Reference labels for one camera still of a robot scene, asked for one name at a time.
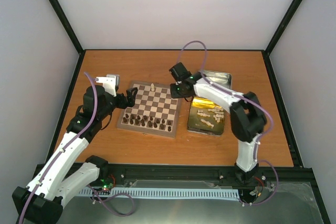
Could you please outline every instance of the wooden table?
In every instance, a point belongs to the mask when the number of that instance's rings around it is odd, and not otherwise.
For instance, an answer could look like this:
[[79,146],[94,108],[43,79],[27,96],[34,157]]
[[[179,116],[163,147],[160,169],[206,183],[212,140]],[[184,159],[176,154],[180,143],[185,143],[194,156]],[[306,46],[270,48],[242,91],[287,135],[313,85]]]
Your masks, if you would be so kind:
[[[170,84],[174,80],[169,69],[176,63],[178,51],[165,50],[88,50],[69,103],[57,145],[66,127],[82,105],[82,97],[90,83],[83,74],[92,77],[114,73],[120,75],[118,92],[125,92],[132,80]],[[203,61],[203,51],[186,51],[181,61],[195,72]],[[210,51],[205,69],[231,73],[233,89],[257,94],[261,105],[274,118],[275,128],[261,140],[259,159],[267,159],[275,166],[293,166],[279,112],[268,79],[264,61],[259,51]],[[181,165],[233,165],[237,158],[237,139],[230,130],[226,117],[221,137],[187,131],[190,104],[182,101],[176,138],[116,128],[119,109],[113,112],[109,127],[99,132],[86,150],[78,157],[84,162],[97,155],[110,163],[131,164],[181,164]]]

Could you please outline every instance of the chess piece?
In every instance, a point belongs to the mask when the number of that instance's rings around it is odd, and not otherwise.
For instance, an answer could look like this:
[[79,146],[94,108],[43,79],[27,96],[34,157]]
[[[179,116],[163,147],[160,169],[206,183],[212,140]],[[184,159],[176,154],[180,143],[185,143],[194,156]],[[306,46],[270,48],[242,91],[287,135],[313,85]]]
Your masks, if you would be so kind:
[[209,118],[210,117],[209,114],[205,114],[205,113],[202,113],[202,112],[198,112],[197,115],[204,116],[205,118]]
[[211,128],[214,127],[214,125],[213,125],[211,122],[206,121],[206,120],[204,120],[204,119],[201,119],[201,122],[202,122],[202,123],[205,123],[206,125],[208,125],[208,126],[211,127]]

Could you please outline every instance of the metal tray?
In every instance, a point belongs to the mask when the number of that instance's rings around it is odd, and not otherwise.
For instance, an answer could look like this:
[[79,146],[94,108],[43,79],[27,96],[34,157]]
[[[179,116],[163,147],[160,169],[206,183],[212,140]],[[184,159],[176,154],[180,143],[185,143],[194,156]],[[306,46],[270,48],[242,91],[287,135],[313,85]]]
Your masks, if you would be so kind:
[[[203,70],[203,72],[213,82],[216,82],[217,84],[221,86],[231,89],[231,86],[232,86],[232,75],[231,74],[210,71],[210,70]],[[219,123],[217,123],[215,119],[213,118],[214,112],[208,111],[208,109],[212,109],[215,106],[218,106],[218,105],[208,99],[194,97],[190,105],[187,130],[190,132],[221,136],[222,133],[224,132],[226,112],[224,112],[224,118]],[[210,118],[203,118],[197,115],[198,110],[203,110],[204,113],[210,115]],[[207,126],[206,124],[202,123],[201,119],[205,119],[211,122],[214,125],[214,127],[211,128]]]

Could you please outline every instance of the robotic arm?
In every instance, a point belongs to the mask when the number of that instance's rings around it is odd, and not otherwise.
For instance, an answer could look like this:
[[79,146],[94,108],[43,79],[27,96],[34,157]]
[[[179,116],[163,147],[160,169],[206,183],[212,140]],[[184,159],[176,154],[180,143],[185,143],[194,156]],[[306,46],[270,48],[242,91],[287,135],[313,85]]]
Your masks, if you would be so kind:
[[235,92],[221,87],[221,90],[208,83],[200,72],[191,74],[179,62],[170,70],[175,83],[170,85],[172,98],[188,98],[194,95],[207,98],[230,113],[231,130],[238,138],[238,158],[235,164],[236,178],[240,184],[248,184],[257,172],[257,139],[266,125],[264,113],[237,96],[245,97],[260,105],[257,96]]
[[[108,115],[112,115],[115,108],[125,109],[133,107],[135,103],[137,88],[128,89],[126,97],[124,94],[117,93],[119,75],[109,74],[106,77],[98,77],[96,81],[103,83],[103,86],[95,86],[98,107],[93,123],[66,150],[63,150],[64,146],[83,130],[92,117],[95,98],[92,87],[89,87],[83,96],[83,105],[78,107],[76,115],[71,119],[60,145],[47,164],[29,182],[26,188],[17,187],[13,192],[14,204],[17,212],[21,214],[30,193],[36,185],[39,185],[25,213],[25,218],[33,223],[56,223],[61,216],[63,208],[80,190],[91,182],[97,179],[105,179],[108,176],[108,162],[102,158],[91,156],[86,159],[80,169],[64,179],[79,154],[102,129],[103,119]],[[58,158],[40,183],[42,174],[57,155]]]

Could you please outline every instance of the purple cable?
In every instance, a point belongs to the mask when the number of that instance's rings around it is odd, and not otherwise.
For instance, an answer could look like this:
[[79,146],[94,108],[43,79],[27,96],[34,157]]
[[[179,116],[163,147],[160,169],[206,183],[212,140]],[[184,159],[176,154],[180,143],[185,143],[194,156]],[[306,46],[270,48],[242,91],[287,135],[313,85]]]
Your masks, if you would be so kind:
[[251,101],[250,99],[247,99],[247,98],[243,97],[242,95],[237,95],[237,94],[235,94],[235,93],[232,93],[231,91],[228,91],[228,90],[224,89],[223,87],[221,87],[221,86],[219,86],[219,85],[213,83],[212,81],[210,81],[210,80],[204,75],[204,73],[203,73],[202,70],[203,70],[204,67],[205,67],[206,59],[207,59],[207,57],[208,57],[208,51],[207,51],[207,48],[206,48],[206,46],[205,46],[205,44],[204,44],[203,42],[201,42],[201,41],[199,41],[199,40],[193,40],[193,41],[190,41],[190,42],[188,42],[187,44],[185,44],[184,47],[181,49],[179,55],[178,55],[177,63],[180,61],[180,58],[181,58],[181,56],[182,56],[182,52],[183,52],[183,50],[184,50],[188,45],[190,45],[190,44],[192,44],[192,43],[200,43],[200,44],[203,46],[203,48],[204,48],[204,60],[203,60],[203,62],[202,62],[202,65],[201,65],[201,68],[200,68],[199,71],[200,71],[200,73],[201,73],[202,78],[203,78],[208,84],[210,84],[212,87],[214,87],[214,88],[216,88],[216,89],[218,89],[218,90],[220,90],[220,91],[222,91],[222,92],[224,92],[224,93],[226,93],[226,94],[233,95],[233,96],[236,97],[236,98],[239,98],[239,99],[241,99],[241,100],[243,100],[243,101],[245,101],[245,102],[248,102],[248,103],[252,104],[253,106],[255,106],[255,107],[257,107],[258,109],[260,109],[261,111],[263,111],[263,112],[267,115],[267,117],[269,118],[269,121],[270,121],[270,124],[271,124],[270,127],[269,127],[266,131],[264,131],[263,133],[261,133],[261,134],[257,137],[257,139],[256,139],[256,144],[255,144],[254,149],[253,149],[253,159],[254,159],[254,160],[257,160],[257,151],[258,151],[258,147],[259,147],[260,139],[261,139],[265,134],[269,133],[269,132],[273,129],[273,127],[274,127],[274,121],[273,121],[272,116],[271,116],[271,115],[270,115],[270,114],[269,114],[263,107],[261,107],[259,104],[255,103],[254,101]]
[[275,170],[274,166],[273,166],[269,161],[267,161],[267,160],[265,160],[265,159],[259,160],[259,162],[265,162],[265,163],[267,163],[267,164],[272,168],[277,183],[276,183],[276,185],[275,185],[275,188],[274,188],[273,193],[272,193],[267,199],[265,199],[265,200],[263,200],[262,202],[259,202],[259,203],[251,204],[250,206],[260,206],[261,204],[266,203],[267,201],[269,201],[270,199],[272,199],[272,197],[274,196],[274,194],[275,194],[275,193],[277,192],[277,190],[278,190],[279,176],[278,176],[278,173],[277,173],[277,171]]
[[[98,192],[96,190],[94,190],[90,185],[88,185],[88,187],[92,190],[93,194],[98,198],[98,200],[102,203],[102,205],[107,209],[108,212],[110,212],[111,214],[113,215],[116,215],[116,216],[119,216],[119,217],[126,217],[126,216],[129,216],[129,215],[132,215],[134,212],[135,212],[135,202],[134,202],[134,199],[131,197],[131,195],[129,194],[126,194],[126,193],[119,193],[119,194],[115,194],[105,200],[102,200],[98,194]],[[105,202],[107,201],[110,201],[114,198],[117,198],[118,196],[121,196],[121,195],[125,195],[127,197],[130,198],[130,200],[132,201],[132,209],[127,213],[127,214],[120,214],[112,209],[110,209],[106,204]]]
[[[86,77],[89,79],[92,89],[93,89],[93,96],[94,96],[94,107],[93,107],[93,113],[92,113],[92,117],[89,121],[89,123],[76,135],[74,136],[63,148],[63,150],[65,151],[66,148],[72,144],[81,134],[83,134],[83,132],[85,132],[90,125],[93,123],[95,117],[96,117],[96,112],[97,112],[97,106],[98,106],[98,98],[97,98],[97,91],[96,91],[96,86],[94,85],[94,82],[92,80],[92,78],[90,77],[90,75],[86,72],[84,72],[84,74],[86,75]],[[51,167],[53,166],[53,164],[56,162],[56,160],[58,159],[58,157],[62,154],[62,152],[58,152],[57,155],[51,160],[51,162],[49,163],[49,165],[47,166],[47,168],[45,169],[45,171],[43,172],[41,178],[39,179],[39,182],[42,183],[42,181],[44,180],[44,178],[46,177],[46,175],[48,174],[48,172],[50,171]],[[37,191],[39,185],[37,184],[34,189],[31,191],[23,209],[20,215],[20,219],[19,219],[19,224],[23,224],[23,220],[25,217],[25,213],[27,211],[28,205],[30,203],[30,201],[32,200],[33,195],[35,194],[35,192]]]

